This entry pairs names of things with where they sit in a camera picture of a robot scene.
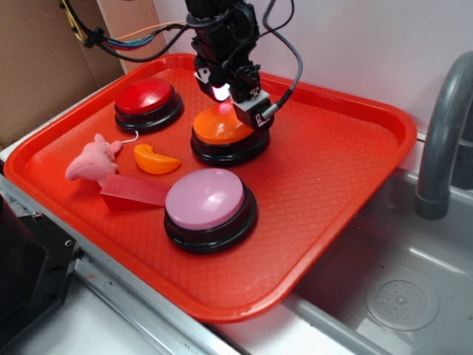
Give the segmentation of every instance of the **tray rim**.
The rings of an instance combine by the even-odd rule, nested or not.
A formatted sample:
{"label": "tray rim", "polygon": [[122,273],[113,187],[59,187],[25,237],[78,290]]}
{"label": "tray rim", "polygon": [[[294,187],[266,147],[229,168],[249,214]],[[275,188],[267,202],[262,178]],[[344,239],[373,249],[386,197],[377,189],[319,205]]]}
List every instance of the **tray rim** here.
{"label": "tray rim", "polygon": [[[114,81],[109,86],[98,90],[88,100],[72,108],[70,111],[65,112],[63,115],[59,116],[57,120],[54,120],[49,125],[42,127],[35,134],[31,135],[28,139],[18,145],[18,147],[12,151],[5,162],[4,173],[6,177],[24,192],[26,192],[31,198],[37,200],[41,205],[48,208],[52,213],[56,213],[55,210],[60,208],[60,206],[56,203],[51,203],[45,196],[42,195],[40,189],[36,189],[33,185],[29,184],[28,180],[22,177],[22,166],[36,152],[40,151],[48,143],[50,143],[52,141],[51,138],[56,139],[68,131],[71,127],[70,122],[67,123],[67,126],[69,127],[68,129],[65,129],[62,126],[66,126],[65,121],[70,117],[74,118],[77,111],[87,110],[87,106],[93,107],[94,105],[91,104],[93,101],[106,100],[107,98],[111,99],[111,97],[115,96],[115,92],[119,90],[120,87],[137,80],[137,78],[143,75],[147,75],[147,73],[154,75],[157,72],[164,70],[193,70],[194,68],[191,64],[193,58],[194,55],[188,53],[178,53],[163,56],[155,61],[143,64],[137,69],[132,70],[130,73],[124,75],[122,78]],[[265,84],[270,84],[277,92],[284,91],[285,87],[287,87],[290,83],[291,81],[289,79],[262,73],[262,85],[264,86]],[[405,112],[388,104],[371,101],[366,98],[359,98],[354,95],[337,92],[335,90],[325,89],[306,83],[299,83],[291,99],[303,102],[316,98],[318,98],[320,102],[324,102],[324,100],[327,99],[336,100],[338,103],[340,103],[340,112],[338,113],[344,115],[347,115],[347,109],[353,107],[367,113],[377,112],[380,115],[382,114],[383,117],[381,117],[381,120],[383,121],[383,124],[380,124],[377,122],[377,120],[373,120],[370,115],[368,115],[369,119],[366,121],[371,120],[375,124],[385,126],[396,137],[398,141],[398,148],[391,157],[384,161],[383,165],[380,166],[376,174],[371,176],[370,182],[375,180],[376,184],[368,183],[364,186],[364,188],[358,191],[355,197],[345,206],[339,215],[332,221],[329,227],[319,235],[319,238],[314,240],[314,243],[299,258],[299,261],[294,267],[292,267],[290,272],[288,272],[273,288],[273,290],[265,296],[249,305],[246,305],[245,307],[237,306],[232,308],[213,308],[203,304],[194,297],[190,297],[188,294],[183,294],[180,288],[176,289],[173,286],[173,282],[171,280],[167,280],[160,274],[153,273],[153,282],[144,280],[143,275],[149,274],[149,267],[141,265],[140,263],[135,263],[136,265],[133,265],[134,271],[131,271],[129,267],[127,267],[127,263],[123,263],[122,260],[125,256],[126,258],[132,257],[133,259],[135,259],[135,257],[130,256],[124,251],[118,250],[115,247],[114,254],[111,255],[109,252],[98,246],[95,241],[92,242],[89,240],[89,242],[94,243],[94,245],[112,257],[115,261],[124,265],[133,274],[138,271],[136,273],[137,277],[139,277],[145,283],[148,283],[155,291],[161,293],[165,297],[168,297],[174,304],[181,307],[184,311],[190,313],[190,315],[196,317],[199,320],[206,322],[236,322],[245,320],[249,317],[254,317],[257,314],[270,309],[272,306],[275,306],[289,294],[292,287],[297,284],[304,273],[316,262],[317,258],[336,238],[336,235],[346,226],[350,218],[356,214],[356,212],[375,193],[379,186],[381,186],[381,184],[395,170],[397,165],[402,161],[404,156],[410,151],[417,140],[417,129],[412,119]],[[88,115],[84,114],[80,120],[78,117],[75,118],[76,121],[73,122],[72,126],[77,126],[80,122],[86,120],[87,117]],[[72,223],[77,220],[77,218],[74,218],[74,216],[68,212],[67,214],[67,219],[69,221],[67,224],[74,228]],[[93,235],[95,233],[93,227],[91,226],[85,229],[87,234]]]}

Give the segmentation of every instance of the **stainless steel sink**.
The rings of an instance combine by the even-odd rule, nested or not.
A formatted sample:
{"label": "stainless steel sink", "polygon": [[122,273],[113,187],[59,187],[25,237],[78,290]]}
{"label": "stainless steel sink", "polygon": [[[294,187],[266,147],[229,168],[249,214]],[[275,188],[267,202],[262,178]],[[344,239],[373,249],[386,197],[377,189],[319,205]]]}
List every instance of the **stainless steel sink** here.
{"label": "stainless steel sink", "polygon": [[473,198],[453,188],[447,217],[424,220],[414,212],[416,183],[397,170],[285,305],[361,339],[370,354],[471,354]]}

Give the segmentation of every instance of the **white wall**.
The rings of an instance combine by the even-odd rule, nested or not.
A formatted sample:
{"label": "white wall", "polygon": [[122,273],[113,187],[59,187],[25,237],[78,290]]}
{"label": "white wall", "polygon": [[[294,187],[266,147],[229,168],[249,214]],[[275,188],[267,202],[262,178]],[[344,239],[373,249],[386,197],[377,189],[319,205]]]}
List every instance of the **white wall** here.
{"label": "white wall", "polygon": [[[250,0],[261,23],[268,0]],[[278,0],[271,24],[285,20]],[[302,80],[408,112],[426,132],[440,86],[455,59],[473,50],[472,0],[295,0],[282,34],[304,59]],[[184,0],[154,0],[160,22],[186,17]],[[171,49],[190,52],[192,31]],[[262,71],[291,77],[296,61],[272,36],[251,58]]]}

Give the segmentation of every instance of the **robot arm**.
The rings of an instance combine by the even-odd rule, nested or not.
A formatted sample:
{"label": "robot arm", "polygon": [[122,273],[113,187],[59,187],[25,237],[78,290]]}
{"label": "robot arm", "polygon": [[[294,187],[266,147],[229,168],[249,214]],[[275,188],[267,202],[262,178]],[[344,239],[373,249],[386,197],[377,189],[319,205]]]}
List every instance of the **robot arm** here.
{"label": "robot arm", "polygon": [[229,85],[236,116],[254,130],[269,129],[274,105],[262,90],[259,65],[249,60],[259,27],[253,5],[244,0],[186,0],[187,22],[195,29],[192,47],[200,89],[215,101],[219,88]]}

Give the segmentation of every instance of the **sink drain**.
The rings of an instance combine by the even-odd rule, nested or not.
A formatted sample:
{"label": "sink drain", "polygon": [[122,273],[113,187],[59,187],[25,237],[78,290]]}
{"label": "sink drain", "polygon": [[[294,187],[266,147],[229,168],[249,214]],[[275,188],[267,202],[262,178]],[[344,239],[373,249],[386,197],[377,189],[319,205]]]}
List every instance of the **sink drain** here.
{"label": "sink drain", "polygon": [[408,271],[383,274],[371,282],[366,294],[370,313],[396,331],[426,327],[438,313],[438,296],[420,275]]}

